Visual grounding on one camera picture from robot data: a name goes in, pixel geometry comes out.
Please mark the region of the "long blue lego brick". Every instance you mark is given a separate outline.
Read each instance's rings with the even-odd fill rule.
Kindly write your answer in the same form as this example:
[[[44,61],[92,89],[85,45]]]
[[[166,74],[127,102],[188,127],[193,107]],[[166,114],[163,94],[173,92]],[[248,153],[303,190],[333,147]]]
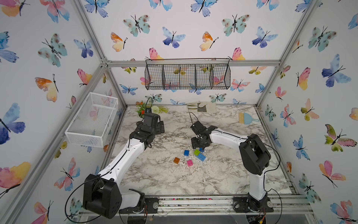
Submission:
[[[202,162],[204,162],[206,160],[206,157],[201,153],[199,153],[196,157]]]

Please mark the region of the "green lego brick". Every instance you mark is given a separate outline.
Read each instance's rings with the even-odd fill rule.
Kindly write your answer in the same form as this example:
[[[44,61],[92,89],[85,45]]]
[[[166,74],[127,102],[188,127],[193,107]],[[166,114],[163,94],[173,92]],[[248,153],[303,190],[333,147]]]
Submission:
[[[195,154],[195,156],[198,156],[198,155],[200,154],[200,151],[196,149],[196,150],[194,151],[194,154]]]

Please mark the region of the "orange lego brick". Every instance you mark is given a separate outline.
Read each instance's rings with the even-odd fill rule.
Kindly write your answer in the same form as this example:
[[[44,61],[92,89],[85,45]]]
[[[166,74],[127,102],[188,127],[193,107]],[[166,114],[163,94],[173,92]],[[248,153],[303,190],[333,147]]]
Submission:
[[[180,158],[175,157],[175,159],[173,160],[173,162],[176,163],[176,164],[179,164],[179,163],[180,163]]]

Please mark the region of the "pink lego brick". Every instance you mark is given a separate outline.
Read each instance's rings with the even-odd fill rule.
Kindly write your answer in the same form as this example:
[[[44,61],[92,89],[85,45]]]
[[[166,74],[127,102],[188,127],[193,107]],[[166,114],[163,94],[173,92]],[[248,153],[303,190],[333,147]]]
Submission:
[[[192,167],[194,165],[194,163],[192,160],[188,160],[187,165],[188,165],[188,167]]]

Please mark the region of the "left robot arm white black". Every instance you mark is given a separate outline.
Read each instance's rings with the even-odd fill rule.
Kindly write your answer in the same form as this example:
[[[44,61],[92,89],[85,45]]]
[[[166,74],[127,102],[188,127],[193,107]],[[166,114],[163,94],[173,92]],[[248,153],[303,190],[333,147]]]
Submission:
[[[165,132],[164,122],[155,113],[147,113],[121,152],[97,175],[88,175],[84,182],[83,207],[106,218],[113,218],[120,210],[140,213],[145,209],[145,194],[138,190],[121,190],[120,184],[130,166],[152,142]]]

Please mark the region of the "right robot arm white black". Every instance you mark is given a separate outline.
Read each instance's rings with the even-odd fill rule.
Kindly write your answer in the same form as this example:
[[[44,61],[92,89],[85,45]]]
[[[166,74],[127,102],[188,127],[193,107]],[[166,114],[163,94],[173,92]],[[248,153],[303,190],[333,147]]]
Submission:
[[[249,193],[243,197],[233,198],[236,213],[273,212],[273,205],[265,190],[265,172],[268,171],[271,154],[260,137],[225,132],[216,126],[205,127],[200,121],[191,125],[195,137],[191,139],[192,147],[206,148],[212,143],[238,149],[244,168],[249,172]]]

